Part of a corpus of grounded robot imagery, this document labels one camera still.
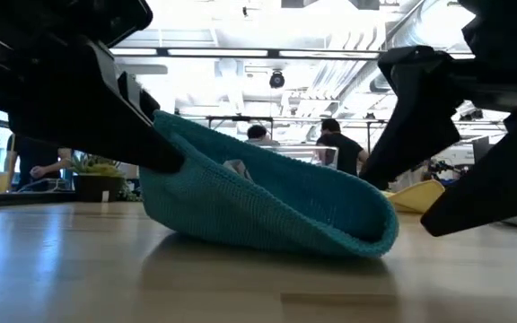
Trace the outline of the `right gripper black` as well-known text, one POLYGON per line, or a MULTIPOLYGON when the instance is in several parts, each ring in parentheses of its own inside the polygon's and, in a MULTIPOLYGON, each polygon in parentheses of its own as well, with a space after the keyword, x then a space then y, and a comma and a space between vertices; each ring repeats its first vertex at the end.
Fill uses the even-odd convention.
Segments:
POLYGON ((458 142, 451 116, 463 100, 517 109, 517 0, 457 1, 474 14, 462 28, 472 59, 415 46, 390 49, 378 60, 397 103, 359 177, 379 189, 458 142))

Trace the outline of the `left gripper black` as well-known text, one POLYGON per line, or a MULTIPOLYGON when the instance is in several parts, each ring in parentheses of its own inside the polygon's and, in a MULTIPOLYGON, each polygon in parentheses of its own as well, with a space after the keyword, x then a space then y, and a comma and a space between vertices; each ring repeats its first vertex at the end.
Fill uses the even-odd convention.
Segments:
POLYGON ((0 25, 0 109, 18 134, 112 160, 176 173, 185 158, 153 127, 160 104, 134 74, 117 77, 95 29, 33 32, 0 25))

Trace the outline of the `yellow microfiber towel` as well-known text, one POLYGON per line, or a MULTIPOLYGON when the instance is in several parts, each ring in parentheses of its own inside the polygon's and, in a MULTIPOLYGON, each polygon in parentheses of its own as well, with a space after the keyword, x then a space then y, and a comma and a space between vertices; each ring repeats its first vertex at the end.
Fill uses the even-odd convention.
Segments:
POLYGON ((444 186, 430 179, 404 188, 399 192, 382 191, 397 212, 424 214, 444 193, 444 186))

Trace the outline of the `teal microfiber towel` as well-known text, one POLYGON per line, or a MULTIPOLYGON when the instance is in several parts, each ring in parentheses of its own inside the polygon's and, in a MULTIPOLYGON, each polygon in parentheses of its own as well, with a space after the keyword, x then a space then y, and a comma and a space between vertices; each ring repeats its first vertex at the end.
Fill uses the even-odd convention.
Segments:
POLYGON ((201 240, 269 251, 379 258, 399 222, 366 181, 157 111, 154 130, 183 154, 174 174, 140 170, 146 214, 201 240))

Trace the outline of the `black computer monitor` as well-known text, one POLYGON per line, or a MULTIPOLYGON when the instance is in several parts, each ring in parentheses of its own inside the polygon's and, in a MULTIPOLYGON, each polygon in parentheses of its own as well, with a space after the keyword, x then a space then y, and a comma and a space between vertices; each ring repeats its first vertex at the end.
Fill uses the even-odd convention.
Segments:
POLYGON ((486 154, 493 148, 488 136, 480 137, 472 141, 475 163, 479 163, 486 154))

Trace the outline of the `potted succulent plant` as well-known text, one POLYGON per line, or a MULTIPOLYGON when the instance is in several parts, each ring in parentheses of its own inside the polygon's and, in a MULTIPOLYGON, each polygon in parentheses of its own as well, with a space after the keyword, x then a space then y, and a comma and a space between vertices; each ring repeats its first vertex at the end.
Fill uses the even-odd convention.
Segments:
POLYGON ((137 166, 88 153, 75 154, 71 165, 78 201, 143 201, 137 166))

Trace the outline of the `person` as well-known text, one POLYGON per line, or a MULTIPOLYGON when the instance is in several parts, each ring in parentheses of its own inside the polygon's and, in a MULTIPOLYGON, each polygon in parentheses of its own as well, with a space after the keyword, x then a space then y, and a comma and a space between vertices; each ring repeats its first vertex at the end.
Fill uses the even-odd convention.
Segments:
POLYGON ((369 153, 356 141, 343 135, 334 118, 322 120, 321 135, 316 145, 328 146, 326 155, 333 160, 337 155, 337 169, 353 176, 358 175, 358 165, 364 165, 369 153))
POLYGON ((261 125, 253 125, 247 130, 246 143, 257 146, 279 146, 280 143, 267 135, 267 129, 261 125))
POLYGON ((6 189, 13 189, 15 164, 20 159, 19 182, 21 189, 41 179, 59 179, 60 171, 70 167, 71 148, 58 146, 26 136, 11 134, 7 140, 4 165, 8 172, 6 189))

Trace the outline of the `clear plastic bin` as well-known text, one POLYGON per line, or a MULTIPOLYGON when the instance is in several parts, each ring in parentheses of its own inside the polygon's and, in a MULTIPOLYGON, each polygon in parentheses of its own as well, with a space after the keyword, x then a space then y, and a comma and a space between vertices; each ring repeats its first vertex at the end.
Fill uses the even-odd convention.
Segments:
POLYGON ((338 149, 315 144, 262 145, 273 153, 314 165, 337 169, 338 149))

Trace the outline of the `black overhead light bar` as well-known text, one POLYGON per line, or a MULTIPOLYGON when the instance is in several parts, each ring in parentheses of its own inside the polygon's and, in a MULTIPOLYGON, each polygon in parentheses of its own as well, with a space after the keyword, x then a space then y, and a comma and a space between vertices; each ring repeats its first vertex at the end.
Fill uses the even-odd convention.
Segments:
POLYGON ((290 48, 111 48, 115 57, 242 58, 373 61, 380 50, 317 50, 290 48))

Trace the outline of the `black neighbouring station frame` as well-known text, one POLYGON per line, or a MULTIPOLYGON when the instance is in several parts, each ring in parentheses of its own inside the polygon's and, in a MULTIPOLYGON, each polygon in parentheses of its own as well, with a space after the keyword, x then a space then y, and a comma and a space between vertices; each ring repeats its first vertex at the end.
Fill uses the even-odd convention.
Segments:
MULTIPOLYGON (((192 117, 192 120, 196 119, 203 119, 207 122, 207 126, 209 128, 212 127, 212 124, 215 120, 223 121, 231 121, 231 122, 251 122, 251 121, 265 121, 268 122, 271 127, 270 131, 274 130, 274 125, 276 122, 283 122, 283 123, 309 123, 309 124, 316 124, 320 123, 322 121, 321 118, 295 118, 295 117, 252 117, 252 116, 204 116, 204 117, 192 117)), ((388 119, 372 119, 372 118, 337 118, 337 122, 339 123, 346 123, 346 126, 348 124, 360 124, 361 128, 364 128, 366 130, 366 137, 367 137, 367 148, 369 150, 372 149, 371 147, 371 127, 372 124, 378 124, 380 127, 386 127, 389 120, 388 119)))

